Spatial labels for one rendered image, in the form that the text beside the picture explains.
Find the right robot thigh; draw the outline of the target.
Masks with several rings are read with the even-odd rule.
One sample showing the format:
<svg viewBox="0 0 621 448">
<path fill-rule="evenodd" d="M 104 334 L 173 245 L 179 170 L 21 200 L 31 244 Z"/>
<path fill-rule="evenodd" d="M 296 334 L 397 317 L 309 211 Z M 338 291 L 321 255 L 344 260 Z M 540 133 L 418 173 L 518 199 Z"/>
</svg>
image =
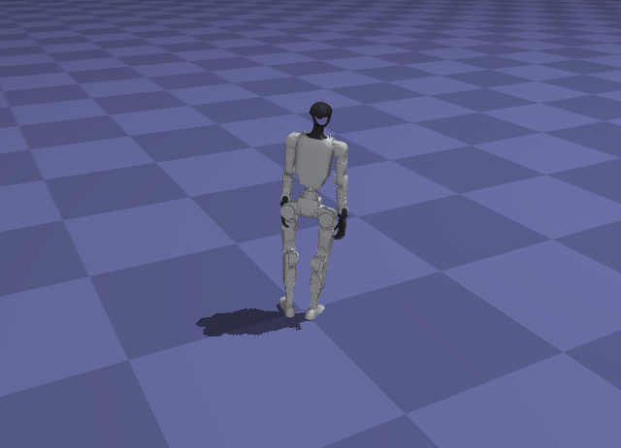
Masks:
<svg viewBox="0 0 621 448">
<path fill-rule="evenodd" d="M 318 234 L 318 249 L 316 256 L 312 257 L 310 261 L 310 267 L 314 272 L 319 272 L 319 266 L 323 259 L 327 260 L 330 256 L 332 249 L 334 236 L 336 230 L 334 228 L 337 225 L 337 213 L 333 208 L 328 208 L 320 205 L 318 210 L 319 220 L 319 234 Z"/>
</svg>

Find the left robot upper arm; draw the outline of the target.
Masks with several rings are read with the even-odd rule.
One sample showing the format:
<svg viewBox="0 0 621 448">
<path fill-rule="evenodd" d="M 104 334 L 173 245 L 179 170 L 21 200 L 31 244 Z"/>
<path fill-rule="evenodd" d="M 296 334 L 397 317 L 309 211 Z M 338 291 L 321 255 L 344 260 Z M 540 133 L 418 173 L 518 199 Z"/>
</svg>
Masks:
<svg viewBox="0 0 621 448">
<path fill-rule="evenodd" d="M 295 164 L 295 159 L 296 159 L 296 145 L 297 145 L 297 140 L 299 138 L 299 136 L 301 135 L 301 133 L 291 133 L 289 134 L 285 141 L 285 155 L 284 155 L 284 159 L 285 159 L 285 169 L 284 172 L 286 174 L 289 175 L 295 175 L 296 171 L 296 164 Z"/>
</svg>

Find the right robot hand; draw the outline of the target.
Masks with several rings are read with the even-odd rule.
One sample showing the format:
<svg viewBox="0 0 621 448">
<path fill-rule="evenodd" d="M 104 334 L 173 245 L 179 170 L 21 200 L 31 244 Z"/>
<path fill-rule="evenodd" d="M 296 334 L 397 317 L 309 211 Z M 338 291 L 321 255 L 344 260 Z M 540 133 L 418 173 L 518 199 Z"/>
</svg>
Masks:
<svg viewBox="0 0 621 448">
<path fill-rule="evenodd" d="M 334 230 L 338 229 L 338 232 L 332 236 L 332 238 L 334 238 L 334 240 L 340 240 L 344 237 L 345 234 L 345 228 L 346 228 L 346 218 L 347 218 L 347 209 L 343 208 L 342 209 L 342 215 L 338 214 L 339 219 L 339 223 L 338 225 L 334 228 Z"/>
</svg>

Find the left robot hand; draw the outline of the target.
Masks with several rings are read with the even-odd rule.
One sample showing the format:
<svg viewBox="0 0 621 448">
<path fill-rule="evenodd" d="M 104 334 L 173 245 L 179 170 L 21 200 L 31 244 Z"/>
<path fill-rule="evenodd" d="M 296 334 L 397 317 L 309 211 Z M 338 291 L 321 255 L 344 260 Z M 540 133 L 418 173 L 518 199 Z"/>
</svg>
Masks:
<svg viewBox="0 0 621 448">
<path fill-rule="evenodd" d="M 286 196 L 283 196 L 283 197 L 282 197 L 282 201 L 281 201 L 281 203 L 280 203 L 280 204 L 281 204 L 281 206 L 282 206 L 282 205 L 284 205 L 284 204 L 285 204 L 285 203 L 287 203 L 287 202 L 288 202 L 288 198 L 287 198 Z M 288 226 L 288 225 L 286 225 L 284 221 L 285 221 L 285 218 L 281 217 L 281 222 L 282 222 L 282 225 L 284 225 L 286 228 L 289 228 L 289 226 Z"/>
</svg>

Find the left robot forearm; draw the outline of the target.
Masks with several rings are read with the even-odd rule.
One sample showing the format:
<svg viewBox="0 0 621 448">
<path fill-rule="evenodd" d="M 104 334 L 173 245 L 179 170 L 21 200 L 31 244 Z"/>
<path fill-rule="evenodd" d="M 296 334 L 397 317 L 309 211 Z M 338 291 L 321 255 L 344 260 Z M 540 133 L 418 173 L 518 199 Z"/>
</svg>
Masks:
<svg viewBox="0 0 621 448">
<path fill-rule="evenodd" d="M 285 169 L 285 165 L 284 165 L 284 169 Z M 291 200 L 290 194 L 292 193 L 292 186 L 293 186 L 292 184 L 294 181 L 294 176 L 286 174 L 284 172 L 284 169 L 283 169 L 283 175 L 282 175 L 282 180 L 283 180 L 282 189 L 281 189 L 282 195 L 280 197 L 280 200 L 282 201 L 282 197 L 286 196 L 289 202 Z"/>
</svg>

